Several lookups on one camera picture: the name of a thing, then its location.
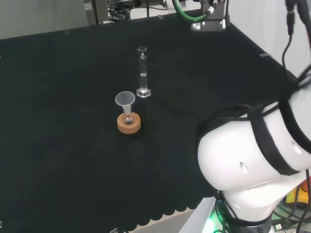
black tablecloth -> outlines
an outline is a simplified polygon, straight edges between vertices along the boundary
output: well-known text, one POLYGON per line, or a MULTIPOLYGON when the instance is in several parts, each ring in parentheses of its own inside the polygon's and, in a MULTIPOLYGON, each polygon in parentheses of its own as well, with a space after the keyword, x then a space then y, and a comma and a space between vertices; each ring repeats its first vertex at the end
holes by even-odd
POLYGON ((1 232, 132 230, 195 208, 212 196, 198 123, 287 85, 261 53, 233 25, 194 33, 175 15, 0 41, 1 232), (139 46, 152 95, 133 104, 142 128, 127 136, 114 98, 139 87, 139 46))

liquid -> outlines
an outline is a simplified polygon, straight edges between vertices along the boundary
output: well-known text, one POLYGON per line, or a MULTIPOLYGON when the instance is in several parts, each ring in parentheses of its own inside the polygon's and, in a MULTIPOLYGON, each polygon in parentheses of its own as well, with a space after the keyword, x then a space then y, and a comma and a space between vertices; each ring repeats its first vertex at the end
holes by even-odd
POLYGON ((147 72, 140 73, 140 89, 142 93, 147 92, 147 72))

green cable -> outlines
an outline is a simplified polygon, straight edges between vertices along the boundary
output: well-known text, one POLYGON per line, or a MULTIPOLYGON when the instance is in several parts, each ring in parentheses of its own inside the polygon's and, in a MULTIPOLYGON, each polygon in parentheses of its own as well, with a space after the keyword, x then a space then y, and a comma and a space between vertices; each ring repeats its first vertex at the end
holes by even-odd
POLYGON ((191 17, 191 16, 188 16, 179 6, 179 3, 178 3, 178 0, 173 0, 174 1, 174 6, 175 6, 175 10, 180 14, 181 17, 185 18, 186 20, 189 20, 189 21, 193 21, 193 22, 196 22, 196 21, 199 21, 199 20, 202 20, 204 18, 206 18, 206 15, 203 14, 202 16, 199 16, 199 17, 191 17))

small hole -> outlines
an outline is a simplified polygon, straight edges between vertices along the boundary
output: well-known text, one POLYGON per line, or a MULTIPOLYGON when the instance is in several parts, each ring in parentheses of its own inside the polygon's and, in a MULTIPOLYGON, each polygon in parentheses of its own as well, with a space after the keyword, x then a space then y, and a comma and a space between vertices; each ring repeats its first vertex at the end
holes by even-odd
POLYGON ((248 174, 248 168, 244 163, 240 162, 240 167, 244 174, 248 174))
POLYGON ((240 206, 239 206, 235 201, 233 201, 232 204, 234 204, 235 207, 237 207, 238 209, 240 209, 240 206))
POLYGON ((302 150, 299 148, 299 146, 295 142, 292 142, 292 147, 293 147, 293 150, 296 151, 298 154, 302 154, 302 150))

glass graduated cylinder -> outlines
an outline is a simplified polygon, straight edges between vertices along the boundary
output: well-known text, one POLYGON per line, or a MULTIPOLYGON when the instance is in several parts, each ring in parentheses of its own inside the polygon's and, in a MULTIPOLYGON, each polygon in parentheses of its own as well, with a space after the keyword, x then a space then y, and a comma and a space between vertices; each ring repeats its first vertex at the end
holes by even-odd
POLYGON ((136 94, 140 97, 147 97, 151 95, 151 90, 148 89, 147 85, 147 48, 138 48, 138 58, 139 58, 139 81, 140 89, 137 89, 136 94))

